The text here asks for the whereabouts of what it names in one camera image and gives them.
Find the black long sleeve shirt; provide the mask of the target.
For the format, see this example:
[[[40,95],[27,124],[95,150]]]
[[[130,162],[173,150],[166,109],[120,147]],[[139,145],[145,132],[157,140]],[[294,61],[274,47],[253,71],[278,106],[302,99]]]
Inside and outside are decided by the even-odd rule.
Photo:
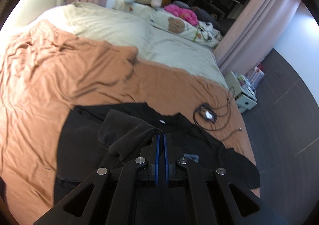
[[[153,135],[165,133],[170,133],[173,145],[185,154],[198,156],[201,167],[223,167],[249,189],[260,187],[260,173],[250,160],[180,113],[161,115],[146,103],[76,106],[59,137],[54,202],[96,169],[122,167],[151,144]]]

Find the black white patterned cushion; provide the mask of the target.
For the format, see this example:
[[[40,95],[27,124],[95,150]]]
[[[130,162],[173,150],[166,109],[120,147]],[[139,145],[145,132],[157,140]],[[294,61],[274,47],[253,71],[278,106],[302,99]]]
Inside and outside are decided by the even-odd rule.
[[[220,42],[223,39],[221,32],[213,27],[210,22],[199,21],[197,27],[197,38],[205,42]]]

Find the bear print pillow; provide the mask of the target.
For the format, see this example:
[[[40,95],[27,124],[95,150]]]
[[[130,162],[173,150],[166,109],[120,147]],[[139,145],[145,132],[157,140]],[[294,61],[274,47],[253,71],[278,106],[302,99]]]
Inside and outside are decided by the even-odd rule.
[[[176,34],[179,37],[188,39],[205,45],[210,48],[215,48],[220,42],[205,42],[197,38],[197,25],[193,26],[187,21],[168,13],[163,8],[154,9],[148,5],[139,3],[126,4],[124,0],[116,0],[113,8],[115,10],[124,11],[132,15],[141,17],[152,26]]]

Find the white bedside drawer cabinet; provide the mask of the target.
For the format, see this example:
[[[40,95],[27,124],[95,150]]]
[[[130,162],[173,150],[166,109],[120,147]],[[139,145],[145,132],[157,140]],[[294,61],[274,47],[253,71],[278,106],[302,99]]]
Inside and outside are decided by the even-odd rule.
[[[245,76],[230,71],[224,79],[234,96],[240,113],[251,110],[257,105],[256,95]]]

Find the orange fleece blanket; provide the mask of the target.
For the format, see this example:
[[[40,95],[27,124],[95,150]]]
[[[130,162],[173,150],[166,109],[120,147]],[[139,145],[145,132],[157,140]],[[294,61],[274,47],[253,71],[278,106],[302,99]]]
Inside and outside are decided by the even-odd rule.
[[[1,48],[1,179],[19,224],[32,224],[53,207],[60,133],[75,106],[146,103],[159,114],[192,120],[199,104],[226,103],[228,90],[218,82],[137,53],[48,21]]]

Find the pink curtain right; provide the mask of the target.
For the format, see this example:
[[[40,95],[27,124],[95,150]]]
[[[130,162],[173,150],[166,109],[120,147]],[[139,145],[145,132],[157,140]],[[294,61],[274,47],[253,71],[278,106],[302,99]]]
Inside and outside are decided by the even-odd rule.
[[[223,74],[246,74],[264,60],[292,21],[301,0],[250,0],[214,51]]]

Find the pink plush blanket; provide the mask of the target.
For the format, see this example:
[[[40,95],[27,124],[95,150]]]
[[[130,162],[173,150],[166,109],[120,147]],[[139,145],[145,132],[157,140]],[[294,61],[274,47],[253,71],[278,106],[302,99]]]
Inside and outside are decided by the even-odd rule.
[[[173,14],[176,17],[179,17],[187,21],[193,26],[198,25],[198,18],[196,14],[190,9],[185,9],[175,4],[170,4],[170,5],[164,6],[164,10],[167,11],[168,13]]]

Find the white charger adapter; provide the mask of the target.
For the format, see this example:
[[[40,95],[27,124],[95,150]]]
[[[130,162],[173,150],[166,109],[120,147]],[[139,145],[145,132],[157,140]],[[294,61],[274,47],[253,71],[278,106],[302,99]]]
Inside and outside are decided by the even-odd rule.
[[[213,118],[213,115],[209,111],[205,112],[205,116],[206,116],[207,119],[212,119]]]

